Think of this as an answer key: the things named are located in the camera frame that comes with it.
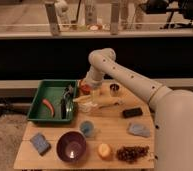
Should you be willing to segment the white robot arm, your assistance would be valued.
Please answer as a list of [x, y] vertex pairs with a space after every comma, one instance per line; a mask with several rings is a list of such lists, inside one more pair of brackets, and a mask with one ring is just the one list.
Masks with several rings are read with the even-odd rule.
[[111, 48], [92, 51], [87, 84], [97, 88], [109, 75], [155, 112], [154, 171], [193, 171], [193, 92], [173, 90], [115, 59]]

